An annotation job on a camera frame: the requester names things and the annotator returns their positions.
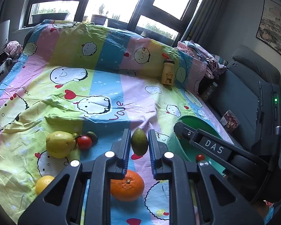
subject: bottle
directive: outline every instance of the bottle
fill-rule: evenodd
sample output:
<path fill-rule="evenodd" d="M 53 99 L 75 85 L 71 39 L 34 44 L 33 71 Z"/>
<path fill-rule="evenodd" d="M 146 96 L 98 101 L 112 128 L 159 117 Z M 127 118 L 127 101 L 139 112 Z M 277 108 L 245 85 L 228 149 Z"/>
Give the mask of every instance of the bottle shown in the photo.
<path fill-rule="evenodd" d="M 174 85 L 174 71 L 175 71 L 175 62 L 172 60 L 165 60 L 163 71 L 161 75 L 161 83 L 163 85 Z"/>
<path fill-rule="evenodd" d="M 210 86 L 208 86 L 208 88 L 202 93 L 201 99 L 202 99 L 204 102 L 206 102 L 206 101 L 210 98 L 211 94 L 215 91 L 216 87 L 217 87 L 217 83 L 216 83 L 216 82 L 213 82 L 213 83 L 212 83 Z"/>

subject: window frame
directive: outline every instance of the window frame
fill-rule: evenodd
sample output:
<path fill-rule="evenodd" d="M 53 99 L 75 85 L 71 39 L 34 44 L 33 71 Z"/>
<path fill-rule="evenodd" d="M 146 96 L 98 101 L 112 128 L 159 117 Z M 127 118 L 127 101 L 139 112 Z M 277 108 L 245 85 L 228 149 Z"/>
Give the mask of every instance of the window frame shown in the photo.
<path fill-rule="evenodd" d="M 43 2 L 53 2 L 53 1 L 79 1 L 76 14 L 74 16 L 74 21 L 81 22 L 89 0 L 29 0 L 25 13 L 24 26 L 33 27 L 37 25 L 37 24 L 29 24 L 30 14 L 33 4 L 43 3 Z M 138 1 L 134 9 L 134 12 L 132 13 L 132 16 L 130 18 L 130 21 L 128 23 L 127 30 L 135 31 L 140 16 L 142 15 L 177 31 L 178 35 L 174 40 L 173 44 L 170 45 L 170 46 L 176 46 L 178 44 L 178 41 L 181 40 L 184 32 L 186 31 L 187 26 L 189 25 L 189 22 L 193 17 L 193 14 L 195 12 L 199 0 L 189 0 L 181 19 L 177 19 L 176 17 L 163 11 L 162 9 L 153 6 L 154 1 L 155 0 Z"/>

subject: red tomato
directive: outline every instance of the red tomato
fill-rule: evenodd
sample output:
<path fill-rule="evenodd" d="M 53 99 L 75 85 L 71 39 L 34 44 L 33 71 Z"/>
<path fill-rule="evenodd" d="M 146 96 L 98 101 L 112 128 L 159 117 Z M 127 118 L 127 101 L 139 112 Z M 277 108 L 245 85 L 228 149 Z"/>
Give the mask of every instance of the red tomato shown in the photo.
<path fill-rule="evenodd" d="M 203 154 L 196 155 L 196 161 L 197 162 L 203 161 L 203 160 L 205 160 L 205 156 Z"/>
<path fill-rule="evenodd" d="M 79 149 L 86 150 L 92 146 L 92 139 L 89 136 L 82 135 L 81 137 L 77 138 L 77 144 Z"/>

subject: gray sofa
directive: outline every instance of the gray sofa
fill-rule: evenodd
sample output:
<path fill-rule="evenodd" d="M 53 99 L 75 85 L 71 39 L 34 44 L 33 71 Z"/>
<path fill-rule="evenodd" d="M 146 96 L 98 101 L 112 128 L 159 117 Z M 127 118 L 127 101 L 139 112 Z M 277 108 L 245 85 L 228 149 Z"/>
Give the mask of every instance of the gray sofa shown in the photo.
<path fill-rule="evenodd" d="M 240 125 L 232 132 L 231 139 L 238 147 L 251 152 L 255 140 L 259 81 L 279 84 L 280 73 L 244 45 L 235 50 L 232 59 L 225 73 L 216 80 L 218 87 L 207 105 L 218 119 L 227 110 L 232 110 Z M 279 167 L 281 168 L 281 151 Z"/>

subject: window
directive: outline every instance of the window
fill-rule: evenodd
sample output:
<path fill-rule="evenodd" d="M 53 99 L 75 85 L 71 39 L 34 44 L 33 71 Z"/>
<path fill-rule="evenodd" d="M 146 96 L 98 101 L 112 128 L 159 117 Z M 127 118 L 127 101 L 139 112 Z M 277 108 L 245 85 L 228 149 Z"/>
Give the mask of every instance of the window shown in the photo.
<path fill-rule="evenodd" d="M 29 0 L 25 26 L 44 19 L 94 22 L 175 46 L 199 0 Z"/>

